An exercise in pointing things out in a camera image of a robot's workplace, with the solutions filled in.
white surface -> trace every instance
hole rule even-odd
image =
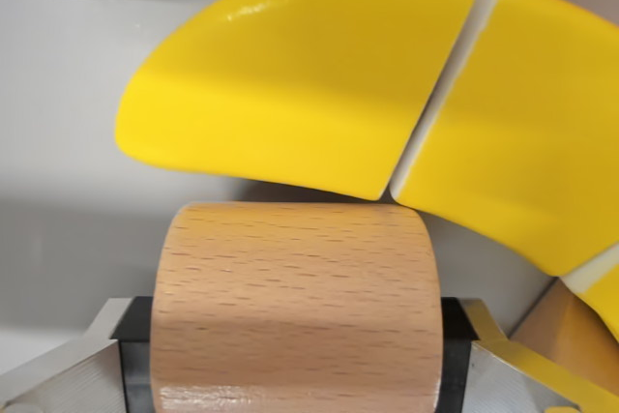
[[[606,274],[619,267],[619,242],[562,278],[572,292],[584,294]]]
[[[84,329],[107,297],[150,293],[167,224],[187,201],[306,195],[164,172],[114,145],[133,71],[212,1],[0,0],[0,371]],[[572,1],[619,21],[615,0]],[[545,285],[504,248],[428,225],[443,292],[484,298],[504,327]]]

wooden block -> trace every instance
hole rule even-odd
[[[196,204],[157,277],[163,412],[434,411],[440,295],[417,214],[393,205]]]
[[[562,281],[548,290],[513,340],[619,396],[619,344]]]

yellow plastic piece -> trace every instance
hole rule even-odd
[[[398,202],[551,275],[615,243],[619,29],[561,0],[497,0]]]
[[[596,311],[619,340],[619,266],[615,266],[585,292],[577,292],[576,295]]]
[[[384,191],[473,0],[221,0],[133,77],[116,138],[157,166]]]

yellow segment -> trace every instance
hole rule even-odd
[[[619,29],[497,0],[398,202],[564,275],[619,238]]]
[[[576,295],[596,311],[619,340],[619,266],[606,273],[586,292]]]
[[[118,145],[157,166],[378,198],[473,0],[221,0],[133,77]]]

